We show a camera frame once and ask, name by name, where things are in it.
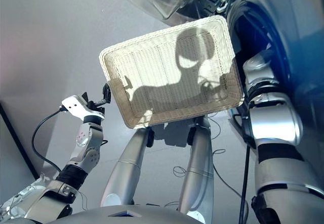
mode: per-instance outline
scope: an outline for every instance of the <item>robot forearm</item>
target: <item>robot forearm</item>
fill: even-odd
[[[270,68],[271,52],[246,61],[249,129],[257,148],[257,196],[252,208],[260,223],[320,223],[324,191],[295,146],[302,122]]]

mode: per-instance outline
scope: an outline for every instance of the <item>gray floor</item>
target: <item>gray floor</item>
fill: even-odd
[[[105,139],[109,140],[109,143],[101,148],[101,159],[97,167],[89,174],[80,189],[87,196],[88,208],[99,206],[103,190],[112,169],[134,133],[134,130],[127,129],[124,125],[114,102],[106,106],[106,116],[102,126]],[[226,112],[220,112],[212,118],[221,126],[221,134],[212,140],[213,149],[226,150],[223,154],[215,155],[214,164],[222,177],[240,192],[245,163],[245,146],[229,125]],[[69,128],[63,127],[66,123],[70,124]],[[60,167],[64,166],[73,149],[73,144],[67,144],[66,142],[73,142],[80,123],[80,120],[68,114],[58,116],[47,157],[55,159]],[[219,127],[212,121],[210,123],[212,136],[216,136],[219,133]],[[175,140],[173,141],[168,140],[170,145],[186,142],[187,122],[178,122],[177,124],[179,125],[177,136],[174,136]],[[183,178],[174,176],[172,170],[174,166],[186,168],[190,147],[183,148],[170,145],[166,145],[165,140],[159,140],[154,141],[152,148],[146,149],[141,178],[134,197],[136,204],[165,205],[172,201],[178,201]],[[250,164],[247,191],[247,201],[249,203],[255,194],[254,154],[251,154]],[[51,167],[48,167],[46,172],[50,173]],[[215,176],[214,200],[214,223],[236,223],[238,221],[239,197],[224,186],[217,176]],[[81,204],[82,199],[79,197],[74,204],[74,210],[82,211]],[[257,223],[253,212],[250,212],[248,223]]]

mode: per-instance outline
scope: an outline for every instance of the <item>wire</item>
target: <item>wire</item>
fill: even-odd
[[[47,159],[46,157],[43,157],[35,148],[35,143],[34,143],[34,140],[35,140],[35,135],[37,133],[37,131],[39,130],[39,128],[41,127],[42,124],[44,124],[47,120],[49,120],[50,118],[52,118],[53,116],[57,115],[58,113],[60,113],[62,110],[59,109],[58,111],[56,111],[55,113],[51,114],[50,116],[46,117],[45,119],[43,119],[39,124],[38,126],[36,127],[34,133],[32,134],[32,138],[31,138],[31,147],[32,147],[32,150],[34,151],[34,153],[40,158],[42,159],[43,161],[49,163],[50,165],[52,165],[57,171],[61,171],[61,169],[52,161],[50,161],[49,159]]]
[[[179,205],[179,201],[172,201],[164,205],[164,207],[171,206],[171,205]]]
[[[19,200],[17,201],[17,203],[13,206],[14,201],[15,201],[15,198],[18,198],[18,197],[20,197],[20,199],[19,199]],[[18,203],[19,203],[21,200],[22,200],[22,195],[21,195],[21,194],[15,195],[15,196],[12,198],[12,202],[11,202],[11,204],[10,204],[9,211],[8,211],[9,216],[11,216],[11,217],[17,217],[17,216],[18,216],[17,214],[16,214],[16,215],[13,215],[11,211],[12,211],[12,208],[14,208],[16,205],[18,205]]]
[[[213,152],[213,157],[215,154],[222,154],[222,153],[225,153],[226,150],[225,149],[217,149]],[[230,190],[232,190],[237,196],[239,196],[241,199],[242,199],[242,195],[239,194],[238,191],[236,191],[234,188],[232,188],[222,177],[221,175],[219,174],[219,172],[217,171],[216,167],[215,167],[215,164],[213,163],[213,168],[214,168],[214,171],[216,173],[216,175],[219,177],[219,179],[223,182],[223,184],[228,187]],[[246,224],[247,221],[248,221],[248,217],[249,217],[249,204],[247,202],[246,199],[244,199],[245,201],[245,206],[246,206],[246,213],[245,213],[245,217],[244,217],[244,221],[243,223]]]
[[[105,145],[105,144],[107,144],[107,143],[108,143],[107,140],[103,140],[102,143],[101,143],[101,146],[103,146],[103,145]]]
[[[173,167],[172,172],[175,177],[185,177],[187,170],[183,167],[175,166]]]
[[[244,179],[243,179],[243,188],[242,188],[242,197],[241,197],[241,206],[239,209],[239,224],[246,223],[244,222],[244,203],[245,196],[247,193],[247,184],[248,184],[248,174],[249,174],[249,158],[250,158],[250,147],[247,146],[247,153],[245,156],[245,167],[244,167]]]
[[[219,132],[218,132],[218,134],[217,134],[215,137],[212,138],[212,140],[214,140],[214,139],[216,139],[216,138],[221,134],[221,132],[222,132],[222,128],[221,128],[221,126],[219,125],[219,123],[217,123],[215,120],[211,119],[210,117],[208,117],[208,119],[210,119],[212,122],[214,122],[215,124],[217,124],[217,126],[218,126],[218,128],[219,128]]]
[[[88,198],[87,198],[87,196],[84,194],[84,193],[82,193],[81,191],[79,191],[78,190],[78,192],[79,192],[79,194],[81,195],[81,198],[82,198],[82,209],[83,210],[88,210]]]
[[[208,116],[208,118],[213,118],[214,116],[216,116],[218,114],[218,112],[216,112],[215,114]]]

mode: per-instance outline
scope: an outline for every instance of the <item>white wicker basket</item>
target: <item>white wicker basket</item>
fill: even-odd
[[[242,103],[226,20],[212,16],[104,49],[100,63],[125,124],[140,128]]]

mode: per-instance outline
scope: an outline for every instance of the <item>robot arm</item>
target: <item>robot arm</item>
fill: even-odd
[[[99,106],[106,102],[110,102],[110,98],[99,103],[88,102],[86,94],[82,97],[74,95],[62,101],[63,106],[80,118],[83,124],[79,128],[71,159],[30,207],[25,218],[47,223],[72,213],[70,204],[100,158],[104,108]]]
[[[260,223],[320,223],[324,191],[311,166],[296,150],[303,127],[289,97],[275,78],[271,51],[243,65],[248,91],[248,120],[243,127],[254,139],[257,196],[252,208]]]

